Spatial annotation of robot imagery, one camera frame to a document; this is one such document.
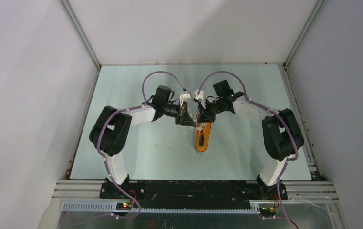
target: black mounting plate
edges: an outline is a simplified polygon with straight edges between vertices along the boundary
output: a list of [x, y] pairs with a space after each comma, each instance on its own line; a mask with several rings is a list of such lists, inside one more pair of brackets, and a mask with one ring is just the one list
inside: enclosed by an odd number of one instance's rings
[[[159, 209], [250, 209], [250, 200], [273, 200], [276, 193], [276, 188], [265, 193], [257, 183], [245, 180], [130, 180], [121, 186], [130, 195], [131, 189], [135, 191], [142, 208]], [[282, 183], [280, 192], [287, 200]], [[100, 198], [128, 199], [108, 179], [102, 184]]]

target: purple cable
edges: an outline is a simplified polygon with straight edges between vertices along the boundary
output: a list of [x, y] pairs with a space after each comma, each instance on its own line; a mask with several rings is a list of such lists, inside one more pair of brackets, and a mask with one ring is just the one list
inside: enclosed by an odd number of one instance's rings
[[[271, 114], [273, 114], [274, 116], [276, 116], [279, 121], [282, 123], [282, 125], [284, 126], [285, 130], [287, 131], [288, 133], [288, 136], [292, 142], [292, 145], [294, 147], [294, 151], [295, 151], [295, 157], [292, 158], [292, 159], [289, 159], [287, 158], [287, 160], [285, 160], [285, 164], [284, 166], [282, 167], [282, 170], [280, 172], [280, 174], [278, 175], [278, 178], [277, 178], [277, 193], [278, 193], [278, 198], [281, 200], [281, 193], [280, 193], [280, 180], [281, 180], [281, 176], [282, 174], [284, 174], [285, 170], [287, 169], [287, 165], [288, 165], [288, 162], [289, 161], [296, 161], [298, 160], [299, 158], [299, 152], [298, 152], [298, 148], [296, 147], [296, 143], [295, 143], [295, 139], [291, 133], [291, 130], [288, 128], [288, 125], [285, 123], [284, 119], [281, 118], [281, 116], [279, 116], [276, 112], [274, 112], [273, 110], [269, 109], [268, 107], [262, 105], [262, 104], [259, 104], [251, 99], [249, 99], [249, 97], [247, 96], [247, 93], [246, 93], [246, 87], [243, 83], [243, 81], [235, 74], [233, 73], [230, 73], [230, 72], [226, 72], [226, 71], [217, 71], [217, 72], [214, 72], [214, 73], [211, 73], [209, 76], [207, 76], [204, 81], [202, 82], [201, 86], [199, 87], [199, 91], [198, 91], [198, 94], [201, 92], [201, 89], [202, 87], [204, 86], [204, 83], [205, 81], [207, 81], [207, 79], [217, 73], [226, 73], [226, 74], [229, 74], [229, 75], [232, 75], [233, 77], [235, 77], [237, 80], [239, 80], [240, 84], [242, 84], [242, 87], [243, 87], [243, 93], [244, 93], [244, 96], [245, 96], [245, 99], [249, 102], [249, 103], [252, 103], [254, 104], [255, 106], [263, 109], [264, 111], [266, 112], [270, 112]], [[290, 218], [288, 217], [287, 215], [287, 212], [285, 211], [285, 208], [284, 208], [284, 205], [282, 204], [282, 200], [280, 201], [281, 203], [281, 208], [282, 208], [282, 211], [284, 212], [284, 216], [285, 216], [285, 219], [288, 221], [289, 224], [291, 224], [293, 227], [295, 226], [294, 224], [291, 223], [291, 220]]]
[[243, 86], [243, 93], [244, 93], [244, 96], [245, 96], [245, 98], [246, 98], [246, 100], [247, 100], [247, 101], [249, 100], [249, 98], [247, 97], [247, 93], [246, 93], [246, 87], [245, 87], [245, 85], [244, 85], [243, 81], [242, 81], [242, 80], [241, 80], [241, 79], [240, 79], [237, 75], [235, 75], [235, 74], [233, 74], [233, 73], [231, 73], [231, 72], [227, 72], [227, 71], [217, 71], [217, 72], [214, 72], [214, 73], [209, 74], [209, 76], [207, 76], [207, 77], [204, 79], [204, 81], [202, 82], [201, 86], [199, 87], [198, 94], [201, 92], [202, 87], [203, 87], [203, 86], [204, 86], [204, 84], [205, 84], [205, 81], [207, 81], [207, 79], [209, 79], [211, 76], [213, 76], [213, 75], [215, 75], [215, 74], [218, 74], [218, 73], [225, 73], [225, 74], [229, 74], [229, 75], [231, 75], [231, 76], [235, 77], [237, 80], [239, 80], [240, 84]]
[[169, 73], [169, 72], [166, 72], [166, 71], [156, 71], [156, 72], [152, 72], [150, 73], [149, 75], [147, 75], [145, 78], [144, 78], [144, 81], [142, 83], [142, 95], [144, 97], [144, 104], [146, 105], [147, 101], [146, 101], [146, 96], [145, 96], [145, 82], [146, 80], [152, 76], [153, 74], [156, 74], [156, 73], [165, 73], [165, 74], [168, 74], [168, 75], [171, 75], [173, 78], [175, 78], [178, 82], [178, 84], [183, 88], [183, 91], [186, 90], [186, 87], [184, 86], [184, 84], [177, 78], [177, 76], [173, 75], [172, 73]]
[[114, 185], [117, 187], [118, 190], [120, 190], [122, 193], [124, 193], [124, 195], [126, 195], [127, 197], [129, 197], [134, 203], [136, 203], [136, 205], [138, 205], [138, 212], [133, 215], [133, 216], [119, 216], [119, 215], [116, 215], [116, 217], [118, 218], [123, 218], [123, 219], [131, 219], [131, 218], [134, 218], [136, 217], [137, 215], [139, 215], [139, 213], [141, 213], [142, 211], [142, 207], [141, 205], [139, 204], [139, 202], [134, 198], [132, 197], [131, 195], [129, 195], [127, 192], [125, 192], [118, 184], [117, 182], [114, 180], [113, 176], [112, 176], [112, 173], [111, 173], [111, 170], [108, 166], [108, 162], [107, 162], [107, 158], [106, 158], [106, 155], [104, 153], [101, 152], [100, 150], [100, 146], [101, 146], [101, 139], [103, 138], [103, 134], [104, 134], [104, 131], [106, 130], [108, 124], [110, 123], [111, 119], [116, 116], [118, 113], [120, 112], [125, 112], [125, 111], [132, 111], [132, 110], [136, 110], [136, 109], [139, 109], [139, 108], [142, 108], [144, 106], [135, 106], [135, 107], [130, 107], [128, 109], [122, 109], [122, 110], [117, 110], [116, 112], [114, 112], [112, 115], [110, 115], [107, 119], [107, 121], [104, 123], [103, 125], [103, 128], [101, 129], [101, 132], [100, 132], [100, 135], [98, 136], [98, 141], [97, 141], [97, 151], [98, 153], [103, 156], [104, 158], [104, 165], [105, 165], [105, 169], [107, 170], [107, 173], [108, 173], [108, 177], [111, 179], [111, 181], [114, 183]]
[[[264, 217], [264, 219], [285, 219], [285, 218], [284, 218], [284, 217], [282, 217], [282, 216], [276, 216], [275, 218], [274, 218], [274, 217]], [[292, 223], [292, 225], [294, 225], [294, 226], [295, 226], [295, 229], [299, 229], [298, 225], [297, 225], [294, 221], [292, 221], [292, 220], [290, 219], [290, 222]]]
[[68, 221], [66, 221], [66, 216], [63, 216], [62, 217], [62, 221], [67, 224], [67, 225], [70, 225], [70, 226], [80, 226], [80, 225], [83, 225], [83, 224], [86, 224], [86, 223], [89, 223], [97, 218], [100, 218], [100, 217], [104, 217], [104, 216], [110, 216], [111, 213], [103, 213], [103, 214], [100, 214], [100, 215], [97, 215], [97, 216], [94, 216], [93, 218], [90, 218], [86, 221], [83, 221], [83, 222], [78, 222], [78, 223], [70, 223]]
[[[295, 143], [295, 139], [294, 137], [292, 136], [292, 133], [291, 133], [291, 130], [288, 128], [288, 125], [284, 122], [284, 120], [281, 118], [281, 116], [279, 116], [276, 112], [270, 110], [268, 107], [262, 105], [262, 104], [259, 104], [257, 102], [254, 102], [253, 100], [250, 100], [249, 101], [250, 103], [254, 104], [255, 106], [257, 107], [260, 107], [261, 109], [265, 110], [265, 111], [268, 111], [270, 112], [271, 114], [273, 114], [274, 116], [276, 116], [282, 123], [282, 125], [284, 126], [285, 130], [287, 131], [288, 133], [288, 136], [290, 137], [290, 140], [292, 142], [292, 145], [294, 146], [294, 151], [295, 151], [295, 157], [292, 158], [292, 159], [289, 159], [287, 158], [287, 160], [285, 160], [285, 163], [284, 163], [284, 166], [282, 167], [282, 170], [280, 172], [280, 174], [278, 175], [278, 178], [277, 178], [277, 193], [278, 193], [278, 198], [281, 200], [281, 193], [280, 193], [280, 180], [281, 180], [281, 176], [284, 174], [285, 170], [287, 169], [287, 166], [288, 166], [288, 162], [289, 161], [296, 161], [298, 160], [298, 157], [299, 157], [299, 152], [298, 152], [298, 148], [296, 147], [296, 143]], [[282, 208], [282, 212], [284, 212], [284, 216], [285, 218], [287, 219], [287, 221], [292, 225], [292, 226], [295, 226], [291, 223], [290, 221], [290, 218], [288, 217], [288, 214], [287, 212], [285, 211], [285, 208], [284, 208], [284, 205], [282, 204], [282, 201], [281, 201], [281, 208]]]

